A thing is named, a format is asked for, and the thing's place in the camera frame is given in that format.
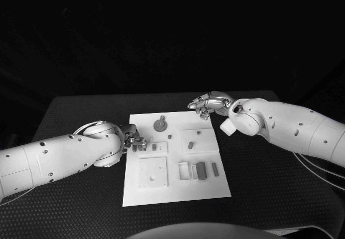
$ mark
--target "small cylinder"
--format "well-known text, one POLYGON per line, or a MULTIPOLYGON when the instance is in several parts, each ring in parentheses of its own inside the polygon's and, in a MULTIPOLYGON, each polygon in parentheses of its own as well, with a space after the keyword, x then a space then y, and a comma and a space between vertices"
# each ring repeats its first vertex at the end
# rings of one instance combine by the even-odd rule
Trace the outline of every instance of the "small cylinder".
POLYGON ((206 179, 206 167, 205 167, 203 162, 199 162, 196 164, 196 172, 197 172, 197 179, 205 180, 206 179))
POLYGON ((218 173, 218 169, 216 169, 216 164, 212 163, 212 169, 213 169, 213 176, 218 177, 219 173, 218 173))

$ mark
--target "white cable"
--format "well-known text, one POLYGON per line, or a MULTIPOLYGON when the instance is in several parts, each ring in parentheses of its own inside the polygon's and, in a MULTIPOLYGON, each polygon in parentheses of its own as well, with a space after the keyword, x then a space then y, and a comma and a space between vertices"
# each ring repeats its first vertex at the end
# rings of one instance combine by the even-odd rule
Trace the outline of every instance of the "white cable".
POLYGON ((337 177, 340 177, 340 178, 345 179, 343 176, 340 176, 339 174, 336 174, 336 173, 327 171, 326 169, 323 169, 321 167, 319 167, 316 164, 313 164, 313 163, 306 159, 306 157, 304 157, 300 153, 298 153, 298 155, 300 155, 300 156, 303 157, 303 159, 304 159, 314 167, 317 167, 321 171, 324 171, 324 172, 327 172, 329 174, 332 174, 332 175, 334 175, 334 176, 337 176, 337 177))
POLYGON ((345 188, 339 187, 337 185, 334 185, 332 182, 329 182, 324 178, 321 178, 313 171, 311 169, 304 165, 304 163, 301 162, 301 160, 298 159, 298 157, 296 156, 298 162, 303 164, 303 166, 306 167, 306 169, 330 185, 333 185, 334 187, 337 187, 339 189, 342 189, 345 191, 345 188))
POLYGON ((33 190, 33 188, 31 188, 28 191, 26 191, 20 196, 17 196, 14 199, 11 199, 11 200, 7 201, 5 203, 0 204, 0 206, 2 206, 4 204, 13 202, 14 200, 17 200, 27 192, 30 192, 30 191, 33 190))
POLYGON ((95 121, 95 122, 92 122, 92 123, 88 123, 88 124, 85 124, 83 126, 80 126, 80 127, 76 129, 76 131, 73 132, 73 134, 76 134, 85 127, 88 127, 89 125, 95 124, 95 123, 98 123, 98 121, 95 121))

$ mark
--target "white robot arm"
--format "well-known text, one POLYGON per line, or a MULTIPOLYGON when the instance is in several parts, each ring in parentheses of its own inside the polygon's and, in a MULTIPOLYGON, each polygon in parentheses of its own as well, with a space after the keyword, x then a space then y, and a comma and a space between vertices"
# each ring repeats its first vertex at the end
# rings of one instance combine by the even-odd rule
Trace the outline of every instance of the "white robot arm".
POLYGON ((145 149, 134 124, 121 128, 99 121, 82 135, 67 134, 0 151, 0 201, 2 197, 50 183, 92 164, 109 167, 130 146, 145 149))
POLYGON ((259 135, 290 152, 324 159, 345 167, 345 124, 311 109, 264 99, 235 100, 228 94, 212 91, 187 105, 207 119, 209 113, 228 116, 220 125, 231 135, 259 135))

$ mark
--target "black background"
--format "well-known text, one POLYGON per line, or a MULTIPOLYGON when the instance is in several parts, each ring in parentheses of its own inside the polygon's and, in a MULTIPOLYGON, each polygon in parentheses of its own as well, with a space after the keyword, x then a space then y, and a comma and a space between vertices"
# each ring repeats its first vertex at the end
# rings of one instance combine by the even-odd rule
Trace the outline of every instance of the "black background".
POLYGON ((30 142, 67 95, 272 90, 345 122, 342 15, 320 7, 1 8, 0 147, 30 142))

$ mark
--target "table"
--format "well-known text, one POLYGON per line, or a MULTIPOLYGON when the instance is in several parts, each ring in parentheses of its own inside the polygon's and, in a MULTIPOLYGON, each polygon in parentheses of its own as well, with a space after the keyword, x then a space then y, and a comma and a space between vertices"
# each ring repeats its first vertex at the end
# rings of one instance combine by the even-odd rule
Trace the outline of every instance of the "table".
MULTIPOLYGON (((271 91, 226 92, 232 98, 278 101, 271 91)), ((96 120, 128 123, 130 114, 187 111, 203 93, 56 97, 33 141, 72 133, 96 120)), ((345 212, 330 186, 307 171, 293 154, 261 136, 219 129, 212 114, 232 197, 121 207, 125 155, 109 168, 88 170, 36 187, 0 208, 0 238, 125 238, 151 228, 218 222, 261 230, 319 227, 337 236, 345 212)))

